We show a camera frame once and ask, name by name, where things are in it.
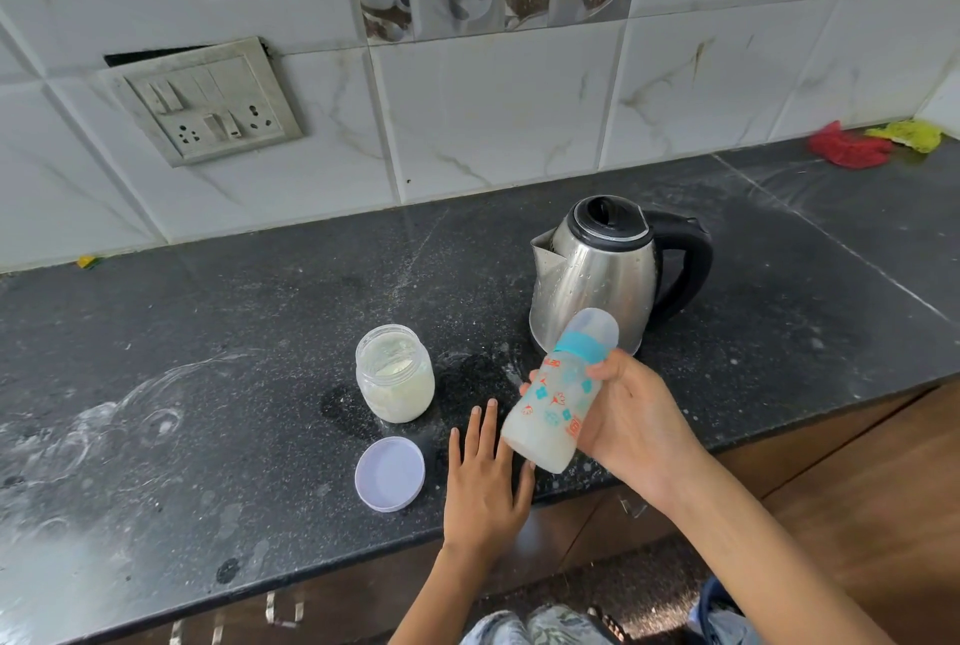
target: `kettle handle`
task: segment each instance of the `kettle handle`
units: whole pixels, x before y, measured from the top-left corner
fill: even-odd
[[[660,210],[644,211],[643,216],[653,232],[657,290],[660,290],[664,274],[663,251],[685,251],[683,270],[650,311],[650,320],[647,322],[649,328],[665,322],[697,295],[714,264],[714,246],[710,233],[704,230],[696,217],[683,217]]]

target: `electric kettle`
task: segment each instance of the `electric kettle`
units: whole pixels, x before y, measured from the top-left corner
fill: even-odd
[[[714,262],[710,234],[695,217],[644,213],[614,195],[581,200],[530,244],[536,262],[530,331],[545,350],[553,349],[574,313],[593,307],[616,319],[620,348],[636,354],[644,329],[686,306]],[[665,250],[684,251],[683,270],[655,301]]]

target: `forearm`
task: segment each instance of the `forearm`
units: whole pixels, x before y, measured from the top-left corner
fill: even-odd
[[[701,554],[764,641],[890,643],[769,512],[702,452],[664,511]]]
[[[459,642],[488,570],[478,555],[441,548],[430,576],[390,638],[390,645]]]

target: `red cloth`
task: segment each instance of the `red cloth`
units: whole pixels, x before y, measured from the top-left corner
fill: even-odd
[[[845,134],[840,122],[833,121],[815,135],[806,145],[810,151],[834,165],[847,169],[866,169],[883,165],[890,159],[893,142],[879,137],[858,137]]]

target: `yellow cloth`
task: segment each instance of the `yellow cloth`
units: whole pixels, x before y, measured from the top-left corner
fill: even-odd
[[[864,134],[905,144],[921,154],[929,154],[940,146],[941,131],[928,121],[907,119],[891,121],[882,129],[868,129]]]

